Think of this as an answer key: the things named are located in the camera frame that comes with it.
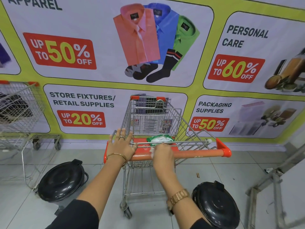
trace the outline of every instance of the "shirt label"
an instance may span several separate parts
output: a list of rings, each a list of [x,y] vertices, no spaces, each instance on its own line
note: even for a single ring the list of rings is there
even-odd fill
[[[132,20],[137,19],[137,18],[139,18],[139,14],[138,13],[133,13],[133,14],[130,15],[130,18]]]
[[[185,24],[185,23],[182,23],[181,27],[182,27],[183,29],[185,29],[186,31],[188,31],[189,28],[190,28],[190,27],[189,27],[187,24]]]
[[[156,16],[162,16],[162,9],[153,9],[153,14]]]

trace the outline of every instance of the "cart wheel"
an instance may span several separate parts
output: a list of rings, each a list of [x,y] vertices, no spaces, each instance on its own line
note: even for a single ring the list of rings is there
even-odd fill
[[[61,149],[61,144],[59,142],[55,145],[55,149],[57,151]]]
[[[124,210],[124,216],[128,219],[132,218],[132,213],[129,210],[129,207],[126,208],[126,210]]]
[[[40,149],[40,143],[39,142],[33,142],[33,148],[34,150],[39,150]]]

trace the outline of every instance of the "hand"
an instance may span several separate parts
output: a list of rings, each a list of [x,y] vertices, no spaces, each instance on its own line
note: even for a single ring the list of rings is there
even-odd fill
[[[155,147],[152,163],[159,179],[173,171],[174,160],[170,145],[163,143]]]
[[[125,140],[126,129],[118,129],[116,131],[116,137],[114,143],[112,143],[112,135],[109,136],[107,156],[112,153],[120,153],[126,156],[127,161],[131,159],[135,151],[137,150],[138,144],[135,143],[132,147],[130,146],[130,141],[132,140],[132,132],[129,133],[128,137]]]

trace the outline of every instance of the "black sleeve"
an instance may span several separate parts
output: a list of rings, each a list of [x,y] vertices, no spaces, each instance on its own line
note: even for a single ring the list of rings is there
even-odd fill
[[[74,199],[46,229],[98,229],[95,208],[86,201]]]
[[[215,227],[212,227],[203,218],[201,218],[198,219],[190,229],[215,229]]]

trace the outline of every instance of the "gold watch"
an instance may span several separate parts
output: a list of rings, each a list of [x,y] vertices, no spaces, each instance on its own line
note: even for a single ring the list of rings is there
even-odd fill
[[[187,191],[187,189],[183,189],[177,193],[175,193],[169,200],[166,201],[167,208],[172,212],[173,206],[179,202],[181,199],[184,199],[186,197],[189,197],[190,194]]]

